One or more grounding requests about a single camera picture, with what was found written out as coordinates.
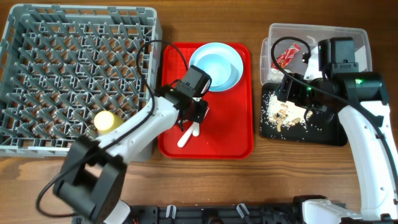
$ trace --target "green led light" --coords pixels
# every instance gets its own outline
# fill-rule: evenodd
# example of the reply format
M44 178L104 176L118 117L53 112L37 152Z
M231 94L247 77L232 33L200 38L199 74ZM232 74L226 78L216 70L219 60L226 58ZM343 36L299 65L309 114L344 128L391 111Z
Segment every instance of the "green led light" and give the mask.
M355 83L356 83L356 84L361 84L362 82L363 82L363 80L355 79Z

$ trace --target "grid pattern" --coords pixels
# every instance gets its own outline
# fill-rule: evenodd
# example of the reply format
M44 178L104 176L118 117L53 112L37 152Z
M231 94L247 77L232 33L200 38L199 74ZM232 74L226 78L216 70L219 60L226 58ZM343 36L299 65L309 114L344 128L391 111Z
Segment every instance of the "grid pattern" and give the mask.
M104 21L96 19L103 17L100 10L21 7L28 15L16 22L11 14L9 21L17 25L1 44L7 45L3 61L4 55L16 57L7 58L4 70L16 73L2 76L9 85L2 86L1 149L68 147L82 134L97 137L93 119L98 112L109 110L127 120L144 106L148 97L135 58L155 25L131 14L145 8L132 7L136 10L125 15L108 8L113 16ZM87 12L86 22L71 19ZM151 52L145 50L139 59L147 79Z

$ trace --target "red tray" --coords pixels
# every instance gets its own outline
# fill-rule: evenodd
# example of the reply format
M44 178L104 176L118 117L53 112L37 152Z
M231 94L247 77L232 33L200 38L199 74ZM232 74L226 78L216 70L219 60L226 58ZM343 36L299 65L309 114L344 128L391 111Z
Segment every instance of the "red tray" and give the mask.
M174 43L187 63L197 48L206 43ZM159 136L159 149L167 157L185 159L244 159L253 150L253 115L251 90L251 59L249 50L238 43L229 43L243 60L243 76L234 87L224 92L208 92L203 99L209 112L200 125L200 135L188 140L183 148L177 146L183 135L178 126ZM183 60L171 46L164 50L162 85L182 79L186 73ZM184 124L187 130L191 122Z

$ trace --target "white robotic arm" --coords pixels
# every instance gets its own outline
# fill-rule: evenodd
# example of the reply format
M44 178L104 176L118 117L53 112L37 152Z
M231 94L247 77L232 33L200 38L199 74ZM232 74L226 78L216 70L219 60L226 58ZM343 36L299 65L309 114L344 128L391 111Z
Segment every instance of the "white robotic arm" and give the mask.
M381 101L364 101L364 108L373 115L384 117L381 131L389 150L398 163L398 154L390 126L390 107ZM397 194L391 166L381 140L370 122L351 106L339 113L340 123L347 134L361 188L361 213L355 213L333 205L329 200L315 199L303 202L303 220L307 224L339 224L341 218L380 220L382 214L398 219Z
M131 127L137 125L142 121L152 107L152 100L141 109L132 118L120 125L109 134L98 137L96 140L100 142L99 147L104 148L111 144L115 139L128 132ZM121 156L123 162L129 162L136 158L140 153L152 153L151 151L142 151L154 138L167 129L170 129L178 119L179 110L174 107L174 104L164 97L155 97L155 110L153 115L145 122L145 125L140 126L132 134L125 137L117 145L109 148L106 152L112 156Z

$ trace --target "light blue bowl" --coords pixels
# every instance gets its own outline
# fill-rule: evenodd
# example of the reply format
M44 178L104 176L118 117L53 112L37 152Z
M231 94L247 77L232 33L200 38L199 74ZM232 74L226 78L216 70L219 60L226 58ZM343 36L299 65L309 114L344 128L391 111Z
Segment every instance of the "light blue bowl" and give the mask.
M196 66L211 77L210 91L231 82L231 64L222 56L209 54L198 60Z
M225 61L227 61L231 69L228 80L225 83L218 85L219 83L222 82L222 80L225 79L225 77L220 78L220 82L215 82L215 84L213 83L211 84L209 91L225 91L234 87L240 81L243 75L243 61L238 52L235 49L233 49L231 46L226 44L209 43L199 47L193 53L189 61L189 64L195 65L198 68L201 68L202 66L201 69L204 70L203 69L204 64L213 63L211 62L211 60L206 59L208 55L217 55L218 56L217 59L214 58L214 56L210 56L210 58L213 58L214 62L219 63L223 67L227 67L225 63Z

